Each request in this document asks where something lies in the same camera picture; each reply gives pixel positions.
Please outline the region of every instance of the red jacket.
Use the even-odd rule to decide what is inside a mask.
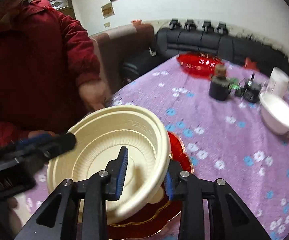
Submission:
[[[79,21],[47,0],[22,5],[0,32],[0,146],[29,131],[66,132],[87,113],[78,86],[100,79],[99,70]]]

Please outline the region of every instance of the purple tablecloth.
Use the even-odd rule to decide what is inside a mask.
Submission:
[[[229,77],[252,74],[227,67]],[[257,74],[255,80],[267,78]],[[216,101],[208,95],[209,84],[185,74],[172,58],[121,89],[112,105],[138,105],[155,113],[182,138],[199,178],[227,180],[271,238],[283,239],[289,232],[289,142],[263,125],[259,105],[235,97]],[[47,197],[45,175],[46,170],[39,173],[38,187],[26,193],[31,212]],[[176,240],[178,229],[179,217],[151,239]]]

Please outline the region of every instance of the screw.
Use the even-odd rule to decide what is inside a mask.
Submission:
[[[99,176],[100,177],[105,177],[105,176],[107,176],[109,173],[107,172],[107,171],[100,171],[99,172]]]
[[[189,177],[190,173],[189,173],[188,171],[181,171],[181,172],[180,172],[180,175],[181,175],[182,177]]]
[[[223,186],[223,185],[225,185],[225,180],[224,179],[217,179],[217,183],[218,183],[218,185]]]
[[[65,180],[62,182],[62,184],[63,184],[64,186],[69,186],[69,185],[71,185],[71,183],[72,183],[72,179],[65,179]]]
[[[51,157],[51,154],[48,151],[43,152],[43,155],[48,159],[50,159],[50,157]]]

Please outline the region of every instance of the white container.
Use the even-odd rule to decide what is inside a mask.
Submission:
[[[86,116],[70,130],[77,137],[75,149],[49,162],[48,190],[64,179],[88,179],[116,159],[121,146],[129,151],[123,193],[117,202],[107,201],[108,224],[125,220],[161,194],[171,152],[163,123],[139,106],[114,106]],[[82,218],[83,201],[80,205]]]
[[[260,94],[263,121],[275,134],[282,135],[289,131],[289,105],[280,97]]]
[[[270,76],[266,92],[283,98],[289,85],[289,76],[281,69],[274,67]]]

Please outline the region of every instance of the red object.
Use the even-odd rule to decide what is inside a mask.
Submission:
[[[99,69],[79,21],[47,0],[22,5],[0,32],[0,146],[33,130],[67,131],[87,114],[78,86],[100,79]]]
[[[248,57],[246,58],[246,64],[244,66],[245,69],[252,69],[255,71],[260,72],[260,70],[257,68],[257,62],[251,61]]]
[[[185,154],[182,140],[174,133],[168,132],[173,159],[180,162],[185,171],[193,173],[193,165]],[[113,226],[108,226],[109,239],[145,238],[158,233],[181,211],[180,201],[169,201],[166,194],[156,204],[147,204],[137,214]]]
[[[138,25],[141,25],[141,24],[142,24],[142,20],[133,20],[133,21],[131,21],[131,23],[132,23],[134,26],[138,26]]]
[[[205,53],[180,54],[177,60],[185,72],[207,79],[214,75],[215,65],[222,64],[220,58]]]

